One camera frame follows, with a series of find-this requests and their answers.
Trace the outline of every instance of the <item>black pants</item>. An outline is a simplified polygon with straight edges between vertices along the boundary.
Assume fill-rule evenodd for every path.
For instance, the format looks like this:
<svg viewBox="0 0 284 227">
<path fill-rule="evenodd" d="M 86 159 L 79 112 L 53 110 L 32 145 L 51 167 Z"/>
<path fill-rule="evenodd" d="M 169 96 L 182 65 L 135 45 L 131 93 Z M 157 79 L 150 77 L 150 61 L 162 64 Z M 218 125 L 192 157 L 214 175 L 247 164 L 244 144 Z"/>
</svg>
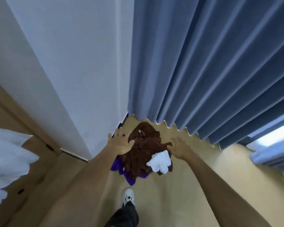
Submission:
<svg viewBox="0 0 284 227">
<path fill-rule="evenodd" d="M 136 207 L 132 202 L 127 202 L 124 207 L 114 213 L 104 227 L 136 227 L 138 223 Z"/>
</svg>

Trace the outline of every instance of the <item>foot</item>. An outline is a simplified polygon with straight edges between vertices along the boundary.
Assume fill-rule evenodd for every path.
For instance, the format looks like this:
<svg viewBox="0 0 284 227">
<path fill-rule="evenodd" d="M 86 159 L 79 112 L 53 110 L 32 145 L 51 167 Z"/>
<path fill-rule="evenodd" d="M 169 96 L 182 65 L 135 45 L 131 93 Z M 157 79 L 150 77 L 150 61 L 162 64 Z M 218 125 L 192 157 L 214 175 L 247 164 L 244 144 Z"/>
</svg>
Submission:
<svg viewBox="0 0 284 227">
<path fill-rule="evenodd" d="M 133 190 L 131 188 L 127 188 L 122 196 L 122 207 L 124 207 L 126 205 L 126 203 L 128 203 L 129 201 L 132 202 L 132 204 L 135 206 L 135 197 L 133 195 Z"/>
</svg>

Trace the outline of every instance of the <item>brown cloth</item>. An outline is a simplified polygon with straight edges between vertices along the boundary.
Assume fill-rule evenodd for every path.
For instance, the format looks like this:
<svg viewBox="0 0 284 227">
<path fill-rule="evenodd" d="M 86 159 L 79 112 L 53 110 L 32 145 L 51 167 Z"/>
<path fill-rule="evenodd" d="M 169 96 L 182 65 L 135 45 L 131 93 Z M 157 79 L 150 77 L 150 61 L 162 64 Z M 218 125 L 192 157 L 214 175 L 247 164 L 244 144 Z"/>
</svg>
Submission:
<svg viewBox="0 0 284 227">
<path fill-rule="evenodd" d="M 131 150 L 126 154 L 120 155 L 119 159 L 124 164 L 125 171 L 131 179 L 135 179 L 139 174 L 149 174 L 152 172 L 146 163 L 151 160 L 155 153 L 167 150 L 167 145 L 172 143 L 161 143 L 160 132 L 156 131 L 149 123 L 140 123 L 129 135 L 128 142 L 135 140 Z M 173 163 L 168 167 L 168 171 L 173 170 Z"/>
</svg>

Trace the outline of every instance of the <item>person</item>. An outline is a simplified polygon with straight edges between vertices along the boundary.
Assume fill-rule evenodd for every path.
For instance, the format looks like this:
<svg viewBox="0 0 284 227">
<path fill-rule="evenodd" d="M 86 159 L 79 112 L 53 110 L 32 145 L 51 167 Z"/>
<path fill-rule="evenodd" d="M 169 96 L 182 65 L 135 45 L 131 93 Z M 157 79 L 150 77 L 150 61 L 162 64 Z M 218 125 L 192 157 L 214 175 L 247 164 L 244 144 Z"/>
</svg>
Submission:
<svg viewBox="0 0 284 227">
<path fill-rule="evenodd" d="M 65 193 L 50 208 L 40 227 L 90 227 L 94 226 L 93 214 L 97 210 L 110 167 L 117 155 L 128 152 L 134 141 L 128 142 L 130 132 L 116 129 L 114 137 L 108 134 L 104 149 L 77 174 Z M 206 196 L 221 227 L 268 227 L 269 223 L 223 179 L 221 179 L 180 138 L 171 139 L 168 150 L 178 159 L 184 160 Z M 128 188 L 123 194 L 122 208 L 108 220 L 105 227 L 135 227 L 139 216 L 135 209 L 134 194 Z"/>
</svg>

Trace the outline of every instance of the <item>purple cloth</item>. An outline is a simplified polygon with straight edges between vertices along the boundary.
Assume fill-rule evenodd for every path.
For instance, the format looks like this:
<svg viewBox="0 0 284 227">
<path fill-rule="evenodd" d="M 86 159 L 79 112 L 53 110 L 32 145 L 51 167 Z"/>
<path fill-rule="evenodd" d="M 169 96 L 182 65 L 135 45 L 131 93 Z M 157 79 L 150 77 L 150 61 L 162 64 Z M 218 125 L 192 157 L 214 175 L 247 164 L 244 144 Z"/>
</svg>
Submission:
<svg viewBox="0 0 284 227">
<path fill-rule="evenodd" d="M 124 170 L 124 164 L 121 162 L 121 160 L 118 157 L 116 157 L 116 159 L 114 160 L 110 170 L 111 171 L 118 170 L 119 175 L 124 174 L 124 177 L 126 178 L 126 181 L 130 184 L 130 186 L 132 186 L 133 184 L 136 183 L 136 179 L 131 179 L 128 175 L 128 172 L 126 172 Z M 140 174 L 139 175 L 140 178 L 146 178 L 147 176 L 148 176 L 148 174 Z"/>
</svg>

